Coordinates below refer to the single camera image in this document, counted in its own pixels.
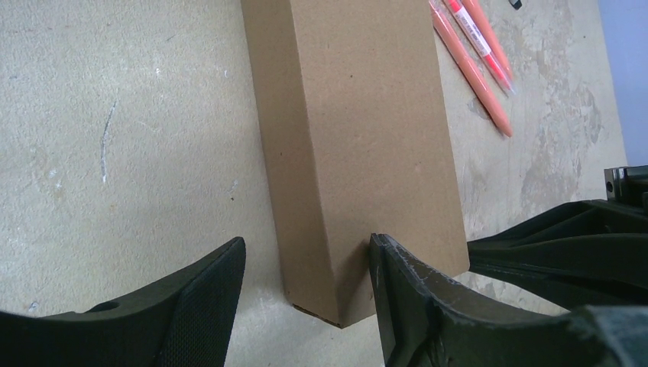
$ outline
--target white label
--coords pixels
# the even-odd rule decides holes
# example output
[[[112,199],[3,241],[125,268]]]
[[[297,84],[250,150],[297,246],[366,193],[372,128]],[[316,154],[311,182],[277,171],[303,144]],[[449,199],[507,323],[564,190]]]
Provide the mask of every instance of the white label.
[[[455,18],[468,36],[468,39],[470,39],[472,46],[477,50],[479,56],[484,57],[490,54],[491,48],[488,46],[488,42],[481,35],[479,28],[477,28],[477,25],[472,21],[472,18],[470,18],[470,15],[468,15],[468,12],[463,6],[455,13]]]

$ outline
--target cardboard box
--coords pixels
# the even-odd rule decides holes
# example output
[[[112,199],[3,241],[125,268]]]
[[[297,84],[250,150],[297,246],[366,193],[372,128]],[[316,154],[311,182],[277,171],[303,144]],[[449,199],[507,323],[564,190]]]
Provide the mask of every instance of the cardboard box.
[[[466,271],[427,2],[241,6],[287,299],[338,326],[372,315],[372,232]]]

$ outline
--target red pen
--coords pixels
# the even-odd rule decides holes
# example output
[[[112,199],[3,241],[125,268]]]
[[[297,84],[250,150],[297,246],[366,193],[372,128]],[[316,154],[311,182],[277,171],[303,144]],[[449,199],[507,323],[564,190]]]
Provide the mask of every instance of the red pen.
[[[459,23],[459,26],[464,31],[466,37],[470,40],[470,43],[475,48],[479,57],[484,61],[488,67],[488,71],[491,72],[491,75],[497,81],[497,84],[505,91],[507,94],[515,94],[515,89],[513,82],[509,79],[508,75],[504,71],[504,68],[500,65],[495,57],[493,50],[488,46],[488,42],[484,39],[484,36],[477,28],[477,25],[472,20],[470,14],[464,8],[464,5],[460,0],[445,0],[445,3],[450,8],[452,15]]]

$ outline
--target pen label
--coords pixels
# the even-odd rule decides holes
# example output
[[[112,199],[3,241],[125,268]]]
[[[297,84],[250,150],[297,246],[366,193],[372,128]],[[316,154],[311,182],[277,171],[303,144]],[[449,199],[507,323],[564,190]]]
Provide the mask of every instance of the pen label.
[[[488,42],[481,35],[479,28],[477,28],[477,25],[472,21],[472,18],[470,18],[470,15],[468,15],[468,12],[463,6],[455,13],[455,18],[459,22],[459,25],[462,26],[468,38],[470,38],[470,43],[477,50],[479,56],[484,57],[490,54],[491,48],[488,46]]]

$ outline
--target blue surface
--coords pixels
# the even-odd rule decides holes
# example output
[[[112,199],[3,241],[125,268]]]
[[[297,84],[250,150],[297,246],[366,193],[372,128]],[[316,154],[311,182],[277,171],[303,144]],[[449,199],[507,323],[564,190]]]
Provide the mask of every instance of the blue surface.
[[[648,1],[599,0],[628,164],[648,164]]]

